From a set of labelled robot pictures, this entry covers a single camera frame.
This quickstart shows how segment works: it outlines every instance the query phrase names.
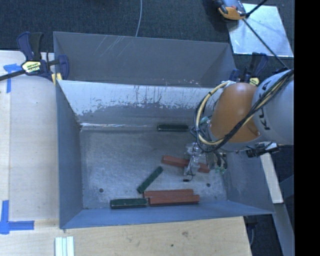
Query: aluminum sheet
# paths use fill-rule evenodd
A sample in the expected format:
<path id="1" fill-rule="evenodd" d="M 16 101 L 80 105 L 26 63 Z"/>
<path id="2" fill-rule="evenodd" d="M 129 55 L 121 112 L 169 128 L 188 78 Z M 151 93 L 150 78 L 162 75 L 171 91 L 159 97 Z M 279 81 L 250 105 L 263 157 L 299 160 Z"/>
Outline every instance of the aluminum sheet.
<path id="1" fill-rule="evenodd" d="M 247 13 L 256 7 L 246 3 L 243 6 Z M 294 57 L 277 7 L 262 5 L 246 21 L 278 57 Z M 243 20 L 230 22 L 227 28 L 235 54 L 251 55 L 257 52 L 273 56 Z"/>

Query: robotic arm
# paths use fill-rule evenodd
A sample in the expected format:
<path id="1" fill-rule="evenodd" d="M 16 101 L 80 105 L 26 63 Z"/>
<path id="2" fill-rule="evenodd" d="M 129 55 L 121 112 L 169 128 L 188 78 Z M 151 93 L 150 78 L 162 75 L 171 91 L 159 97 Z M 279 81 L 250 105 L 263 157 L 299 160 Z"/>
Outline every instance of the robotic arm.
<path id="1" fill-rule="evenodd" d="M 203 116 L 208 99 L 219 89 L 222 92 L 212 116 Z M 258 157 L 278 151 L 280 145 L 293 145 L 294 70 L 277 73 L 259 86 L 234 81 L 221 83 L 199 103 L 191 133 L 196 138 L 192 161 L 197 161 L 203 152 L 212 152 L 217 156 L 218 166 L 227 152 L 246 151 L 248 157 Z"/>

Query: black carpet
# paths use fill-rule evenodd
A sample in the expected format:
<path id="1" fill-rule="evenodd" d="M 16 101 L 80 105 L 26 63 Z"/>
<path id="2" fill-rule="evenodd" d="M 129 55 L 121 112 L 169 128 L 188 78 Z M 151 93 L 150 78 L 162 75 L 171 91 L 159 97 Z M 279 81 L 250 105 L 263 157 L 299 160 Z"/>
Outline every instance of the black carpet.
<path id="1" fill-rule="evenodd" d="M 259 4 L 260 0 L 243 0 Z M 295 0 L 269 0 L 276 6 L 288 41 L 295 52 Z M 76 32 L 135 36 L 141 11 L 140 0 L 3 0 L 0 8 L 0 49 L 17 50 L 17 36 L 29 31 L 42 32 L 41 52 L 53 52 L 53 32 Z M 221 19 L 212 0 L 142 0 L 138 37 L 229 43 L 227 24 Z M 234 55 L 235 66 L 243 70 L 250 55 Z M 293 58 L 281 58 L 290 69 Z M 275 57 L 260 77 L 270 77 L 283 64 Z M 272 155 L 279 182 L 294 174 L 294 147 L 284 146 Z M 294 200 L 287 204 L 294 228 Z M 281 256 L 282 251 L 271 215 L 256 217 L 252 243 L 253 256 Z"/>

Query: brown block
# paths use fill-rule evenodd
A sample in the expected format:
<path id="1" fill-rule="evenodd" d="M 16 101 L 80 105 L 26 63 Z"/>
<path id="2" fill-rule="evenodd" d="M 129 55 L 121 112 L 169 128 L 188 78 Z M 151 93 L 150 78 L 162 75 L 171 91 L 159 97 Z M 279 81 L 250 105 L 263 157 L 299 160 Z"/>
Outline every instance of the brown block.
<path id="1" fill-rule="evenodd" d="M 186 167 L 189 164 L 189 160 L 187 159 L 183 159 L 183 158 L 178 158 L 178 157 L 174 157 L 171 155 L 163 155 L 161 162 L 167 165 L 171 165 L 171 166 L 177 166 L 177 167 Z M 208 166 L 204 163 L 199 163 L 200 168 L 198 169 L 198 172 L 201 173 L 208 173 L 210 172 L 210 169 L 208 168 Z"/>
<path id="2" fill-rule="evenodd" d="M 161 162 L 167 165 L 177 166 L 177 167 L 185 167 L 185 166 L 188 166 L 189 164 L 189 161 L 187 159 L 178 158 L 171 155 L 163 155 Z"/>
<path id="3" fill-rule="evenodd" d="M 180 196 L 156 196 L 149 198 L 150 206 L 176 206 L 197 204 L 200 201 L 198 194 Z"/>
<path id="4" fill-rule="evenodd" d="M 153 197 L 178 197 L 178 196 L 188 196 L 193 195 L 194 190 L 191 188 L 187 189 L 171 189 L 171 190 L 150 190 L 143 192 L 144 198 Z"/>
<path id="5" fill-rule="evenodd" d="M 209 169 L 209 167 L 208 167 L 206 164 L 200 162 L 199 165 L 200 165 L 200 167 L 199 167 L 199 169 L 198 169 L 198 172 L 201 172 L 201 173 L 208 173 L 208 172 L 210 172 L 210 169 Z"/>

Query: bin floor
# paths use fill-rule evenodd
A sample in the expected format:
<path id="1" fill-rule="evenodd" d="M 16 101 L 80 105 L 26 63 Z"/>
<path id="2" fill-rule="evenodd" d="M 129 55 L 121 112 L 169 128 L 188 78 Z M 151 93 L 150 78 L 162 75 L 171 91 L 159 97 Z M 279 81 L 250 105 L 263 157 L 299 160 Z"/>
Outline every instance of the bin floor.
<path id="1" fill-rule="evenodd" d="M 161 163 L 163 155 L 184 158 L 188 132 L 150 130 L 82 130 L 80 133 L 84 209 L 109 208 L 110 200 L 142 198 L 137 188 L 158 167 L 163 172 L 146 189 L 193 189 L 201 198 L 227 199 L 222 174 L 196 172 L 192 181 L 182 167 Z"/>

